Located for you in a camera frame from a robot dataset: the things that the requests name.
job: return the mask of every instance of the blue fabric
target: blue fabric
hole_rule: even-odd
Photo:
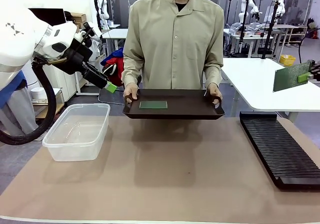
[[[6,102],[10,99],[12,93],[17,89],[22,80],[25,80],[23,72],[20,72],[14,77],[11,82],[0,90],[0,108],[2,109]]]
[[[110,54],[108,57],[106,57],[104,60],[101,61],[101,65],[105,66],[106,62],[112,58],[123,58],[124,57],[124,49],[120,48],[116,51],[114,51],[112,54]]]

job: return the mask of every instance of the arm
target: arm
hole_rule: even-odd
[[[136,7],[133,5],[129,14],[128,35],[123,51],[124,71],[122,81],[125,86],[130,83],[137,83],[140,70],[145,62],[139,33],[139,16]]]
[[[223,63],[223,38],[224,38],[224,12],[218,9],[215,15],[214,30],[209,46],[206,50],[206,60],[204,63],[204,74],[206,78],[206,88],[209,84],[215,83],[219,86],[221,77],[221,67]]]

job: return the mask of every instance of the person's right hand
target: person's right hand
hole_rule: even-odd
[[[123,96],[127,96],[127,95],[132,95],[132,98],[134,100],[137,100],[137,92],[138,92],[138,85],[136,85],[135,83],[130,83],[125,87]]]

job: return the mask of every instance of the yellow bin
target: yellow bin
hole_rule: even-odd
[[[292,55],[281,55],[280,64],[284,66],[292,66],[295,62],[296,58]]]

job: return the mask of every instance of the slotted black tray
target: slotted black tray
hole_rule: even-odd
[[[240,122],[279,189],[320,190],[320,169],[277,121],[277,114],[241,112]]]
[[[131,119],[184,119],[217,120],[224,116],[219,97],[205,96],[205,90],[154,90],[141,89],[138,100],[128,103],[125,96],[123,113]],[[213,100],[219,100],[215,107]],[[140,109],[141,101],[167,101],[167,109]]]

